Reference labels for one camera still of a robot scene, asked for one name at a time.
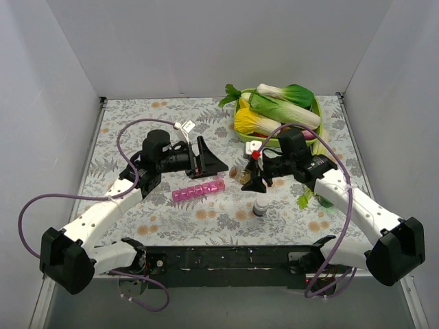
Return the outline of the clear bottle of yellow pills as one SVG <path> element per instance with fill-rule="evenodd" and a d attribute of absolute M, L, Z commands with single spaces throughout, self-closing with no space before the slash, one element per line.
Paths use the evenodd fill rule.
<path fill-rule="evenodd" d="M 243 167 L 232 167 L 229 171 L 229 177 L 244 185 L 251 178 L 251 171 Z"/>

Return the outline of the pink weekly pill organizer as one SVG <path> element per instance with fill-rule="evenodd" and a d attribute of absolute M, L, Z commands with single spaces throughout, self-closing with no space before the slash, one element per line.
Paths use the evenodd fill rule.
<path fill-rule="evenodd" d="M 213 180 L 195 186 L 175 190 L 171 193 L 171 198 L 174 202 L 181 202 L 211 193 L 224 191 L 225 188 L 226 185 L 223 180 Z"/>

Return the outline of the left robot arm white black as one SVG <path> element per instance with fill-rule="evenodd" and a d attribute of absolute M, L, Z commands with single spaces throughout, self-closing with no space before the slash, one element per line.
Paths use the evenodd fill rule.
<path fill-rule="evenodd" d="M 48 229 L 42 236 L 40 270 L 74 295 L 95 275 L 120 269 L 138 274 L 145 270 L 147 248 L 131 238 L 98 246 L 101 237 L 129 209 L 142 202 L 161 183 L 164 173 L 183 171 L 191 179 L 227 171 L 222 162 L 197 138 L 199 154 L 184 141 L 175 145 L 164 130 L 152 130 L 141 151 L 131 158 L 132 166 L 120 174 L 104 200 L 91 206 L 61 230 Z"/>

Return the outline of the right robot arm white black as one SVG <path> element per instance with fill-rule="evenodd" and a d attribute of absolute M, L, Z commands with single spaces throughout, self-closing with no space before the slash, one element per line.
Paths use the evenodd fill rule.
<path fill-rule="evenodd" d="M 325 155 L 312 155 L 302 132 L 296 128 L 278 136 L 281 152 L 264 155 L 263 148 L 251 151 L 246 171 L 250 179 L 244 191 L 265 193 L 273 178 L 292 175 L 317 195 L 327 199 L 346 215 L 346 225 L 354 223 L 368 239 L 351 242 L 345 234 L 326 236 L 311 246 L 310 252 L 293 261 L 298 269 L 323 273 L 334 265 L 365 269 L 381 284 L 392 286 L 425 261 L 422 223 L 386 210 L 355 187 L 342 164 Z"/>

